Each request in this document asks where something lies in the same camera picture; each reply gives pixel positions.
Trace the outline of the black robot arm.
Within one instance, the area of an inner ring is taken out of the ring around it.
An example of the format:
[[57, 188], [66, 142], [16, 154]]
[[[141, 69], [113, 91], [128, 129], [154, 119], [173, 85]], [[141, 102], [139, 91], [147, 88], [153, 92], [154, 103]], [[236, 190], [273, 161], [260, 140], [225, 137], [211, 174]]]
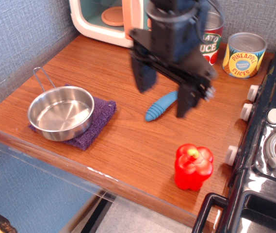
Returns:
[[130, 31], [133, 47], [131, 66], [138, 90], [150, 89], [160, 73], [179, 85], [177, 117], [213, 96], [211, 80], [217, 72], [200, 52], [208, 11], [213, 7], [222, 17], [216, 0], [151, 0], [146, 14], [149, 31]]

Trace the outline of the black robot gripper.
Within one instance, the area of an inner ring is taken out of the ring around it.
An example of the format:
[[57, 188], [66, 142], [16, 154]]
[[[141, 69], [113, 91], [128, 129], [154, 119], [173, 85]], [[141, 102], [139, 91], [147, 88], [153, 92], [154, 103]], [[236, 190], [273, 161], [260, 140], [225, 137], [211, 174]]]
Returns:
[[214, 94], [214, 68], [199, 50], [207, 22], [208, 4], [149, 4], [149, 31], [132, 29], [131, 67], [137, 89], [143, 93], [160, 73], [179, 85], [177, 117], [183, 118], [200, 99]]

